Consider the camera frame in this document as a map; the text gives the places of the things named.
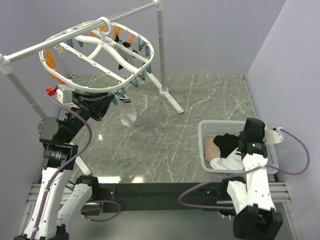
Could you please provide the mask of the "teal clothespin being pinched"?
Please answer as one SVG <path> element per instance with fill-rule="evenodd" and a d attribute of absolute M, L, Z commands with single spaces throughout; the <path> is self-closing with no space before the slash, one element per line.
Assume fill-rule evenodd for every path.
<path fill-rule="evenodd" d="M 126 93 L 122 92 L 122 91 L 115 90 L 115 91 L 112 91 L 112 94 L 117 98 L 126 98 L 127 97 Z"/>

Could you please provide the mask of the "white sock black cuff stripes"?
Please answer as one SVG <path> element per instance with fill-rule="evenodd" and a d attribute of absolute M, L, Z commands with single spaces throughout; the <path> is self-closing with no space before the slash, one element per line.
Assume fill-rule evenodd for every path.
<path fill-rule="evenodd" d="M 132 100 L 126 95 L 126 98 L 115 96 L 120 107 L 120 121 L 126 127 L 132 127 L 137 119 L 137 113 Z"/>

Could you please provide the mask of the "black and white striped sock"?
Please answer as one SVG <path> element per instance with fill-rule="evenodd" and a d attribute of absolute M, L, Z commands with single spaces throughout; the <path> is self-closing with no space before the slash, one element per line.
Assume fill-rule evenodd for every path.
<path fill-rule="evenodd" d="M 122 45 L 122 40 L 120 40 L 119 36 L 114 38 L 114 41 L 118 44 Z M 128 62 L 131 65 L 134 65 L 134 56 L 130 55 L 129 53 L 127 53 L 126 51 L 124 51 L 123 49 L 119 48 L 117 45 L 114 47 L 115 50 L 121 55 L 121 57 Z"/>

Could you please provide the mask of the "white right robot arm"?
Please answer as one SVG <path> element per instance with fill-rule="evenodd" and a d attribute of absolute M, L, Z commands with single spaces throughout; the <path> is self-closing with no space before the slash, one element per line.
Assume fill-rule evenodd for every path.
<path fill-rule="evenodd" d="M 219 187 L 222 198 L 232 199 L 236 213 L 233 235 L 241 240 L 273 240 L 283 224 L 282 214 L 276 211 L 270 193 L 264 137 L 265 124 L 247 118 L 238 143 L 245 182 L 230 180 Z"/>

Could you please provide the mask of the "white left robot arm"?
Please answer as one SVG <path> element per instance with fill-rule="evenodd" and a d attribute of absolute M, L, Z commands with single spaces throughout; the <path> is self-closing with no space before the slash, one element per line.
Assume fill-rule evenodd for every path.
<path fill-rule="evenodd" d="M 47 88 L 46 97 L 67 111 L 66 118 L 43 118 L 38 124 L 43 143 L 43 169 L 40 190 L 32 216 L 16 240 L 68 240 L 72 224 L 87 201 L 99 201 L 99 181 L 94 176 L 80 176 L 71 195 L 61 203 L 65 186 L 73 173 L 76 158 L 90 145 L 93 133 L 88 120 L 101 120 L 114 99 L 111 93 L 81 94 L 72 92 L 74 107 L 54 99 L 56 88 Z"/>

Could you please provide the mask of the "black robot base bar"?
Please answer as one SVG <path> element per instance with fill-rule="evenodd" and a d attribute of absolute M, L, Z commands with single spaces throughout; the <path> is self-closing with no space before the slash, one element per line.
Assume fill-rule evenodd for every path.
<path fill-rule="evenodd" d="M 114 201 L 120 204 L 122 211 L 162 211 L 188 210 L 178 198 L 196 183 L 101 183 L 100 193 L 94 193 L 93 201 Z M 216 211 L 233 218 L 234 209 L 225 209 L 232 205 L 225 183 L 210 183 L 184 196 L 182 202 L 191 205 L 219 206 Z"/>

